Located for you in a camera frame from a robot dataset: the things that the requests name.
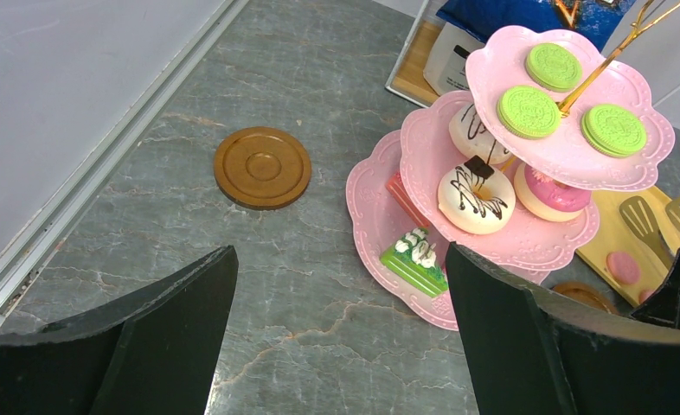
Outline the green sandwich cookie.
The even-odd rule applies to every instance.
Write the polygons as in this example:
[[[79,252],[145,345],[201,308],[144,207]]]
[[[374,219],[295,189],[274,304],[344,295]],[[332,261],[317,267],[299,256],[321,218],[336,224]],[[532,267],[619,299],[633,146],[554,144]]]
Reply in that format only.
[[[513,86],[497,101],[497,116],[511,133],[526,139],[551,136],[561,124],[555,101],[533,86]]]
[[[589,109],[581,118],[581,131],[595,150],[615,158],[632,156],[647,143],[647,132],[639,118],[613,104]]]
[[[555,43],[540,43],[528,53],[525,66],[538,85],[558,93],[573,90],[582,76],[580,61],[566,48]]]

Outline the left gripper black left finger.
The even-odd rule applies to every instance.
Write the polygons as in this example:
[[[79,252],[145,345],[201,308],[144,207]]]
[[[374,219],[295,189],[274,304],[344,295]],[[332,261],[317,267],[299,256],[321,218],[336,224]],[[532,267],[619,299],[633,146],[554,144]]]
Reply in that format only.
[[[239,261],[219,248],[125,296],[0,335],[0,414],[201,414]]]

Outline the white striped donut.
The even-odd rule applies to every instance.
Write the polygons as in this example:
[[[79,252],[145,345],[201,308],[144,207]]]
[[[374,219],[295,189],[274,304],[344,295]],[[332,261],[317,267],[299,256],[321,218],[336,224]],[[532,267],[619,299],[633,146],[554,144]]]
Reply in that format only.
[[[511,153],[487,130],[475,105],[463,106],[451,119],[448,130],[452,143],[468,158],[479,156],[489,164],[507,162]]]

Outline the chocolate white donut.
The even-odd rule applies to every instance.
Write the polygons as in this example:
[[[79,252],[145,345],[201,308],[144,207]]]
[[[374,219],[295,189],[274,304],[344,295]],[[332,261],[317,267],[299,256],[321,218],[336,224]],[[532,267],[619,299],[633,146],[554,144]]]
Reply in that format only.
[[[516,207],[510,179],[479,156],[445,173],[437,196],[439,210],[453,225],[478,235],[501,230]]]

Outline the red strawberry cake slice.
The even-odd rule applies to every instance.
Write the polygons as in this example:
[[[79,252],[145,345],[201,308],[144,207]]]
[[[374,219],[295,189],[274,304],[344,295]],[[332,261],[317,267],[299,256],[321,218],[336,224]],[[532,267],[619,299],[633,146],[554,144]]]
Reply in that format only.
[[[386,190],[391,194],[401,209],[414,222],[417,227],[429,228],[431,223],[411,201],[401,180],[401,172],[396,171],[385,184]]]

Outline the green cake slice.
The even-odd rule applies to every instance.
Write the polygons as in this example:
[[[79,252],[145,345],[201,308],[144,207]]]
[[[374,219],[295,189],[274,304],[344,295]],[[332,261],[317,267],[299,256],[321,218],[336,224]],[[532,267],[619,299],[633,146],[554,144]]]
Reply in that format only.
[[[414,288],[435,298],[448,290],[446,274],[437,263],[428,231],[416,227],[404,233],[380,257],[381,263]]]

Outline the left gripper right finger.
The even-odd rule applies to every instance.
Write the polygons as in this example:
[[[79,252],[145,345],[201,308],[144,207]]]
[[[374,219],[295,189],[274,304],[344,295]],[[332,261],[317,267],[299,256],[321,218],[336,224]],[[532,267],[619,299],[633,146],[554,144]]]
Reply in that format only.
[[[450,244],[452,305],[483,414],[680,414],[680,329],[597,310]]]

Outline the pink frosted donut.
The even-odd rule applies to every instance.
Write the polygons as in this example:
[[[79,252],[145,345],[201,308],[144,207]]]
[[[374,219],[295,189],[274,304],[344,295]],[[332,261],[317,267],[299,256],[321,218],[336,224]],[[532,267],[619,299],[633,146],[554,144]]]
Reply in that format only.
[[[574,188],[520,164],[514,175],[517,199],[535,216],[552,222],[579,217],[592,201],[592,192]]]

